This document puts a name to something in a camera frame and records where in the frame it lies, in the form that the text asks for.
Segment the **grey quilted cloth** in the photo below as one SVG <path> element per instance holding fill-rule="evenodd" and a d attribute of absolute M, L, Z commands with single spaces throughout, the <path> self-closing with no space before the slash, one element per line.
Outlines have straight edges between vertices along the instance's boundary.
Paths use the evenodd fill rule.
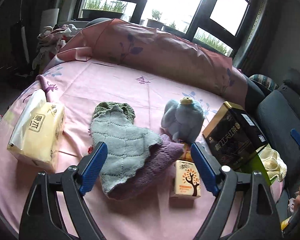
<path fill-rule="evenodd" d="M 104 194 L 135 176 L 150 156 L 150 148 L 161 145 L 160 135 L 148 128 L 132 124 L 118 105 L 92 119 L 90 136 L 93 145 L 104 142 L 108 148 L 107 159 L 100 172 Z"/>

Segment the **yellow soft tissue pack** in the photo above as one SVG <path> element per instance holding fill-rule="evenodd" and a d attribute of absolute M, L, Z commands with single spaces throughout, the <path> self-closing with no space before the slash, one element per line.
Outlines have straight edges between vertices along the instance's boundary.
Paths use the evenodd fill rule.
<path fill-rule="evenodd" d="M 30 96 L 7 144 L 19 161 L 55 172 L 65 125 L 61 102 L 48 102 L 43 90 Z"/>

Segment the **striped cushion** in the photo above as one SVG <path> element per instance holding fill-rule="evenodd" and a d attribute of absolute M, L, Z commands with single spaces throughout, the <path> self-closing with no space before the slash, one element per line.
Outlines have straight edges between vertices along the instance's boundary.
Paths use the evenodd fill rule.
<path fill-rule="evenodd" d="M 260 89 L 274 91 L 278 89 L 279 85 L 270 77 L 262 74 L 254 74 L 250 79 L 258 86 Z"/>

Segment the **black framed window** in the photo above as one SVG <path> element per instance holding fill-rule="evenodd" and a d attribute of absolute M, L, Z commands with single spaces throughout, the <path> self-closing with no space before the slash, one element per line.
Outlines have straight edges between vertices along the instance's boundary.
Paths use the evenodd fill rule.
<path fill-rule="evenodd" d="M 118 18 L 234 56 L 253 3 L 254 0 L 77 0 L 74 19 Z"/>

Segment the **dark grey sofa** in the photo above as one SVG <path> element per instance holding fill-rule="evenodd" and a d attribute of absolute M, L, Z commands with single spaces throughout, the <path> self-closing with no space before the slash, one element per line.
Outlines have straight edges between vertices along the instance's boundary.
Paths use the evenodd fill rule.
<path fill-rule="evenodd" d="M 246 109 L 287 165 L 283 191 L 276 201 L 279 218 L 284 220 L 290 216 L 288 200 L 300 186 L 300 147 L 290 135 L 292 129 L 300 134 L 300 73 L 290 68 L 274 91 L 260 89 L 250 78 L 247 84 Z"/>

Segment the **long pink floral pillow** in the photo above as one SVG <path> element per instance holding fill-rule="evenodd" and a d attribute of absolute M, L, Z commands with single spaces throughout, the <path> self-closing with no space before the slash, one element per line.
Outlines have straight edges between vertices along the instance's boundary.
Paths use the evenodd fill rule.
<path fill-rule="evenodd" d="M 245 105 L 248 85 L 232 59 L 154 28 L 107 20 L 83 28 L 50 62 L 101 60 L 191 85 Z"/>

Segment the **pile of clothes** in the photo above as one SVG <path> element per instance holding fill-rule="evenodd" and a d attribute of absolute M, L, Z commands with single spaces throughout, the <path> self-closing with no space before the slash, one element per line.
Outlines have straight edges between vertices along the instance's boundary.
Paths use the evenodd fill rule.
<path fill-rule="evenodd" d="M 37 56 L 32 61 L 32 69 L 42 73 L 54 56 L 81 30 L 73 24 L 45 26 L 37 36 Z"/>

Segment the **green knitted cloth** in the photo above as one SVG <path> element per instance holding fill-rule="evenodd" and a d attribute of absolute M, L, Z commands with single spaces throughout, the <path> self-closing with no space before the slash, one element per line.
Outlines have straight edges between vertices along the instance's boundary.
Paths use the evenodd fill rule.
<path fill-rule="evenodd" d="M 101 102 L 95 107 L 92 119 L 104 114 L 107 110 L 111 109 L 115 105 L 118 105 L 118 107 L 123 110 L 123 114 L 126 116 L 126 118 L 132 124 L 134 124 L 135 112 L 134 109 L 127 103 Z"/>

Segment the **black gold tea box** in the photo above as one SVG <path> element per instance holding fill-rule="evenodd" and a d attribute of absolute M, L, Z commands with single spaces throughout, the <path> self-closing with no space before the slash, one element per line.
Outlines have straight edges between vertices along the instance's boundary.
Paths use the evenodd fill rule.
<path fill-rule="evenodd" d="M 212 155 L 224 166 L 239 169 L 267 144 L 257 124 L 242 106 L 225 101 L 203 130 Z"/>

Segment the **green open box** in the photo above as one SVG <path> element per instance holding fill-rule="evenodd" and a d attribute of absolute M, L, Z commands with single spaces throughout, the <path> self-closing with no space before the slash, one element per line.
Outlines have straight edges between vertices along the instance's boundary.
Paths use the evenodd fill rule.
<path fill-rule="evenodd" d="M 259 171 L 259 172 L 262 173 L 262 176 L 266 180 L 266 183 L 268 184 L 268 186 L 270 186 L 271 185 L 271 180 L 269 179 L 267 171 L 264 168 L 264 165 L 262 164 L 262 161 L 261 161 L 261 159 L 259 157 L 259 154 L 261 153 L 261 151 L 264 148 L 266 148 L 267 146 L 269 146 L 269 144 L 258 148 L 256 150 L 256 155 L 253 158 L 251 158 L 249 161 L 247 161 L 245 164 L 243 164 L 236 171 L 237 172 L 241 172 L 241 173 L 252 173 L 253 171 Z"/>

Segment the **small orange tree tissue pack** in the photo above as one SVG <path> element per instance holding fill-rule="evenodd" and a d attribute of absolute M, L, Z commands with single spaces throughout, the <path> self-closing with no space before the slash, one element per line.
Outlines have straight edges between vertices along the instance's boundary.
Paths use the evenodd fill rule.
<path fill-rule="evenodd" d="M 172 180 L 171 198 L 190 198 L 201 197 L 200 175 L 191 161 L 177 160 L 174 164 L 175 176 Z"/>

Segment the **cream knitted hat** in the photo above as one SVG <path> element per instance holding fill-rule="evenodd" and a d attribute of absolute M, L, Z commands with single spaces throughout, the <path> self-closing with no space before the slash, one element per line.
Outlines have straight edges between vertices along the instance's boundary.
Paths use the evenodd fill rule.
<path fill-rule="evenodd" d="M 265 147 L 258 156 L 272 183 L 276 180 L 278 182 L 284 181 L 287 174 L 287 165 L 281 159 L 279 152 L 270 147 Z"/>

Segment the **pink floral bed sheet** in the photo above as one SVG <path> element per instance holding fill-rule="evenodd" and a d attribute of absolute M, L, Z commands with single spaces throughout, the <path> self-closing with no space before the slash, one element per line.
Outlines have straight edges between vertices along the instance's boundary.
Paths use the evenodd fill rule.
<path fill-rule="evenodd" d="M 77 164 L 92 144 L 92 114 L 102 101 L 127 103 L 135 112 L 134 123 L 160 132 L 166 103 L 186 94 L 207 107 L 211 118 L 223 99 L 207 91 L 123 66 L 66 62 L 46 71 L 49 94 L 64 103 L 66 120 L 59 149 L 57 171 Z M 19 162 L 7 150 L 15 124 L 39 82 L 27 87 L 0 122 L 0 215 L 18 230 L 23 207 L 38 168 Z M 151 187 L 135 198 L 115 201 L 96 183 L 85 195 L 93 218 L 107 239 L 193 239 L 214 201 L 203 190 L 197 199 L 170 197 L 174 168 L 169 168 Z"/>

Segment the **purple fleece cloth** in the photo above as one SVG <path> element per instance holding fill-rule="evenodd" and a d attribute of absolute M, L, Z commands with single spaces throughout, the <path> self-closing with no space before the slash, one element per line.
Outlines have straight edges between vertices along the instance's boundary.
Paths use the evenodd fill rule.
<path fill-rule="evenodd" d="M 114 187 L 108 198 L 125 200 L 136 197 L 152 186 L 164 172 L 184 153 L 184 145 L 173 142 L 166 134 L 161 135 L 162 144 L 150 148 L 150 156 L 134 177 Z"/>

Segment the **blue plush bird toy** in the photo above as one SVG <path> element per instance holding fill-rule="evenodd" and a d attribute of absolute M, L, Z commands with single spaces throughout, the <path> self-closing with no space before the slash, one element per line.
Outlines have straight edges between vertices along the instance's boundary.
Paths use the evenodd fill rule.
<path fill-rule="evenodd" d="M 196 141 L 204 122 L 204 111 L 201 104 L 189 96 L 179 101 L 166 103 L 161 127 L 167 131 L 172 140 L 182 140 L 188 144 Z"/>

